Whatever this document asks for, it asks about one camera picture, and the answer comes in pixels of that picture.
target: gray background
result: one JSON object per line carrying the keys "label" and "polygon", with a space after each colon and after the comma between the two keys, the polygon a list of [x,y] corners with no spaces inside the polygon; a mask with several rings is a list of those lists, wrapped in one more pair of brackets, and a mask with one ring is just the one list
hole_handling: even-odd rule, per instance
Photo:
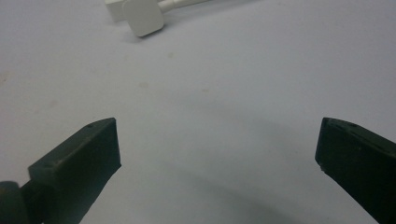
{"label": "gray background", "polygon": [[0,180],[115,117],[81,223],[375,223],[314,160],[323,117],[396,140],[396,1],[214,0],[134,37],[100,0],[0,0]]}

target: white cable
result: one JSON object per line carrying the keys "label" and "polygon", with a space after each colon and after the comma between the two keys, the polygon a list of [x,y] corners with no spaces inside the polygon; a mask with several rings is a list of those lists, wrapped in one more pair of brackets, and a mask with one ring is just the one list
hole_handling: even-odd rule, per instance
{"label": "white cable", "polygon": [[163,28],[163,13],[209,0],[105,0],[113,21],[127,20],[137,36]]}

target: white table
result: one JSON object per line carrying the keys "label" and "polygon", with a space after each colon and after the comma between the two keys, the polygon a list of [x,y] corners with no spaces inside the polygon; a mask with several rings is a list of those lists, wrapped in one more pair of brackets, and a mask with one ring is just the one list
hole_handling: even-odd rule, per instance
{"label": "white table", "polygon": [[314,160],[323,117],[396,140],[396,2],[214,0],[146,38],[100,0],[0,1],[0,180],[118,121],[81,223],[376,223]]}

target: white connector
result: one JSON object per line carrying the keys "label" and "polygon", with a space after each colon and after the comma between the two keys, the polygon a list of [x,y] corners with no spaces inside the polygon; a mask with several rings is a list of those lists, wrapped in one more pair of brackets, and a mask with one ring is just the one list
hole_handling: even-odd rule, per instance
{"label": "white connector", "polygon": [[163,28],[163,13],[209,0],[105,0],[113,21],[127,20],[137,36]]}

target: white plug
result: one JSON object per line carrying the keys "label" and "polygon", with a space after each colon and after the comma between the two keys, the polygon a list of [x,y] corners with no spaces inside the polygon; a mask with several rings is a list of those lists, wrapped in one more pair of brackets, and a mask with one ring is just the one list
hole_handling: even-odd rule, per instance
{"label": "white plug", "polygon": [[127,20],[137,36],[151,34],[163,28],[163,13],[208,0],[106,0],[113,21]]}

